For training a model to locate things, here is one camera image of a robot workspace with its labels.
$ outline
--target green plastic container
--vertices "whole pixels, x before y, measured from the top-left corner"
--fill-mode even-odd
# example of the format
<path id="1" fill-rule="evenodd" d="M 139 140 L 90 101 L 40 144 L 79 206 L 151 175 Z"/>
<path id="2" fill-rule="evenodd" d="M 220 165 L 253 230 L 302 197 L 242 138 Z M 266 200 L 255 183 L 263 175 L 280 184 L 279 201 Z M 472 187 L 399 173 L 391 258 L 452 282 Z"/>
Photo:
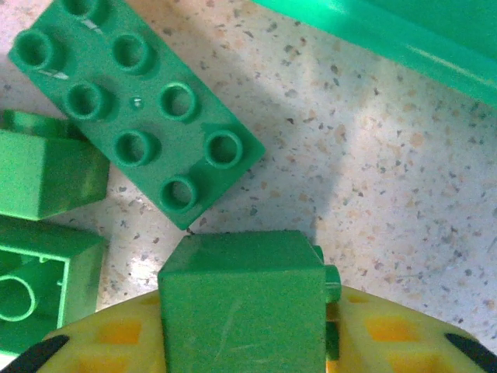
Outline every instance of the green plastic container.
<path id="1" fill-rule="evenodd" d="M 122 0 L 55 0 L 9 57 L 181 229 L 264 153 Z"/>
<path id="2" fill-rule="evenodd" d="M 497 107 L 497 2 L 255 0 Z"/>
<path id="3" fill-rule="evenodd" d="M 109 161 L 65 120 L 6 110 L 0 214 L 40 220 L 106 196 Z"/>
<path id="4" fill-rule="evenodd" d="M 0 354 L 95 311 L 104 247 L 92 233 L 0 216 Z"/>
<path id="5" fill-rule="evenodd" d="M 300 232 L 187 236 L 158 288 L 169 373 L 325 370 L 340 279 Z"/>

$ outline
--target speckled countertop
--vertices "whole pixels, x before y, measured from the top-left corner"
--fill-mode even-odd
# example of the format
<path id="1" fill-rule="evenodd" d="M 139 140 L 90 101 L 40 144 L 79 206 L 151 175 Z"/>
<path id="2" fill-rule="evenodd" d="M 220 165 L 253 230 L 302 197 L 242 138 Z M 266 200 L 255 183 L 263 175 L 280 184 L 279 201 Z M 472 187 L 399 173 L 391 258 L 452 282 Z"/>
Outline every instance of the speckled countertop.
<path id="1" fill-rule="evenodd" d="M 0 108 L 60 113 L 7 61 L 49 0 L 0 0 Z M 246 0 L 130 0 L 267 148 L 191 232 L 300 229 L 343 283 L 497 352 L 497 110 Z M 157 287 L 183 235 L 117 169 L 52 219 L 109 240 L 99 307 Z"/>

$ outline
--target green 2x2 brick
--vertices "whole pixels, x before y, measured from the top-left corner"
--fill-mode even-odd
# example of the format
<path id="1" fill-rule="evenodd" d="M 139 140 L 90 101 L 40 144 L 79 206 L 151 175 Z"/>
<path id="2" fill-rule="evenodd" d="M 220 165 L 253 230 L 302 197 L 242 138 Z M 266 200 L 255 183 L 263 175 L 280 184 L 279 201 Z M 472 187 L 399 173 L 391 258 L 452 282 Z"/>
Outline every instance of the green 2x2 brick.
<path id="1" fill-rule="evenodd" d="M 264 147 L 121 0 L 56 0 L 10 59 L 180 228 Z"/>

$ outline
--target green plastic brick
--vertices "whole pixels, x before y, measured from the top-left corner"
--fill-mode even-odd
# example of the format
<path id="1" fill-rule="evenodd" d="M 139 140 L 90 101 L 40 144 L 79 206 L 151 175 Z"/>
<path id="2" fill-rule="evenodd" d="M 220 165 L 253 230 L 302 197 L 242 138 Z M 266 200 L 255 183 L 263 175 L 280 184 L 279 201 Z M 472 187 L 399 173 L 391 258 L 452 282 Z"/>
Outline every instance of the green plastic brick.
<path id="1" fill-rule="evenodd" d="M 339 359 L 339 328 L 336 322 L 326 322 L 326 361 Z"/>
<path id="2" fill-rule="evenodd" d="M 121 0 L 56 0 L 10 59 L 180 228 L 264 147 Z"/>
<path id="3" fill-rule="evenodd" d="M 40 220 L 106 196 L 109 161 L 67 122 L 6 110 L 0 214 Z"/>
<path id="4" fill-rule="evenodd" d="M 255 0 L 497 107 L 493 0 Z"/>
<path id="5" fill-rule="evenodd" d="M 104 240 L 0 216 L 0 353 L 20 354 L 95 311 Z"/>
<path id="6" fill-rule="evenodd" d="M 324 371 L 320 254 L 300 232 L 185 237 L 158 274 L 168 372 Z"/>

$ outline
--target yellow plastic piece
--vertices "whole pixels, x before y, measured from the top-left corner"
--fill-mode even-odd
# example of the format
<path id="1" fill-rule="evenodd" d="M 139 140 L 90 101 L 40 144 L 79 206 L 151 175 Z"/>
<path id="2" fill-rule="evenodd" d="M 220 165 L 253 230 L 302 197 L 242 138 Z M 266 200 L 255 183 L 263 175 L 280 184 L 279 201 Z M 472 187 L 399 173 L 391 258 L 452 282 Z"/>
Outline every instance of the yellow plastic piece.
<path id="1" fill-rule="evenodd" d="M 114 305 L 58 329 L 67 342 L 38 373 L 164 373 L 158 292 Z"/>
<path id="2" fill-rule="evenodd" d="M 446 338 L 462 329 L 342 287 L 327 320 L 339 324 L 338 361 L 327 373 L 485 373 Z M 39 373 L 164 373 L 158 292 L 114 305 L 47 336 L 70 337 Z"/>
<path id="3" fill-rule="evenodd" d="M 462 329 L 382 298 L 342 287 L 328 320 L 339 323 L 339 356 L 328 373 L 484 373 L 446 338 Z"/>

